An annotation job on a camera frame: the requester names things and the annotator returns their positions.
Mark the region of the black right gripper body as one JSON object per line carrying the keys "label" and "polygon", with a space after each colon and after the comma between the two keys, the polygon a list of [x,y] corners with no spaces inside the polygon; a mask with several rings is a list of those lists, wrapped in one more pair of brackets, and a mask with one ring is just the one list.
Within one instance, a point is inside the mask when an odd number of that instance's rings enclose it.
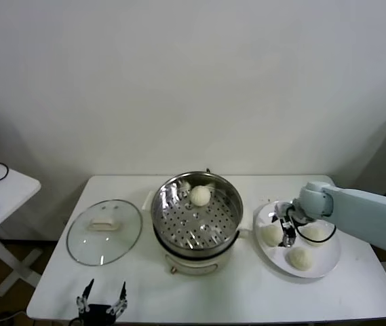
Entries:
{"label": "black right gripper body", "polygon": [[304,225],[304,221],[297,215],[295,205],[291,202],[277,201],[274,205],[274,212],[277,213],[280,221],[290,222],[294,226]]}

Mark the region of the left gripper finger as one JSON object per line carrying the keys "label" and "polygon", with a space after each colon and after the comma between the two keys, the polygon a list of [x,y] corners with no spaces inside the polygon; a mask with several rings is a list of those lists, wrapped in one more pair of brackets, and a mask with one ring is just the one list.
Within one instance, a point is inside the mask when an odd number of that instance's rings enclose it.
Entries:
{"label": "left gripper finger", "polygon": [[119,299],[107,309],[108,314],[123,314],[128,307],[128,300],[126,294],[126,282],[123,283]]}
{"label": "left gripper finger", "polygon": [[88,304],[88,297],[93,284],[94,284],[94,279],[92,279],[90,283],[85,287],[82,295],[77,297],[76,305],[77,305],[78,311],[90,311],[90,305]]}

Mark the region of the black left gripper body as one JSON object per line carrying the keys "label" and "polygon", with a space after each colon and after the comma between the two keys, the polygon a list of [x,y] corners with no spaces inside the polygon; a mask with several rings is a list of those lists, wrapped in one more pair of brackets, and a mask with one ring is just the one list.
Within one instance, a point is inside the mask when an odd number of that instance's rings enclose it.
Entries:
{"label": "black left gripper body", "polygon": [[84,326],[110,326],[115,324],[116,316],[110,305],[90,304],[79,313],[79,321]]}

